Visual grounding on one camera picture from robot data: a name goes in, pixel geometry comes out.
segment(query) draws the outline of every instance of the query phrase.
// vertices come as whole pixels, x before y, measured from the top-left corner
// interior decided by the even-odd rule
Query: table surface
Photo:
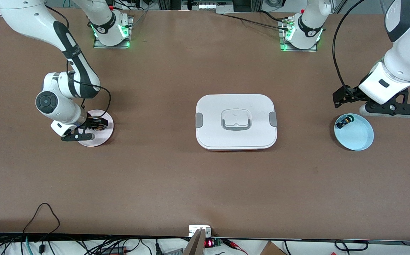
[[[81,10],[60,10],[112,92],[115,130],[100,147],[61,142],[34,102],[45,74],[64,70],[63,55],[1,18],[0,231],[22,231],[48,202],[59,233],[184,236],[188,225],[208,224],[219,236],[410,240],[410,119],[367,118],[375,140],[362,152],[332,135],[334,119],[362,104],[332,102],[340,83],[331,39],[341,16],[328,18],[316,53],[281,52],[275,29],[187,11],[149,11],[130,49],[98,50]],[[347,84],[390,47],[382,16],[349,16],[336,44]],[[273,100],[271,148],[200,147],[195,105],[223,93]],[[101,92],[86,109],[107,100]],[[44,208],[28,231],[55,225]]]

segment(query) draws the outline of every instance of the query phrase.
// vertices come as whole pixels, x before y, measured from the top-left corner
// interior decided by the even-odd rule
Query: light blue bowl
[[[354,117],[354,121],[338,129],[335,124],[342,121],[349,114]],[[354,113],[347,113],[340,116],[337,121],[335,121],[335,124],[335,137],[344,147],[353,151],[363,151],[373,143],[373,139],[375,138],[373,128],[364,117]]]

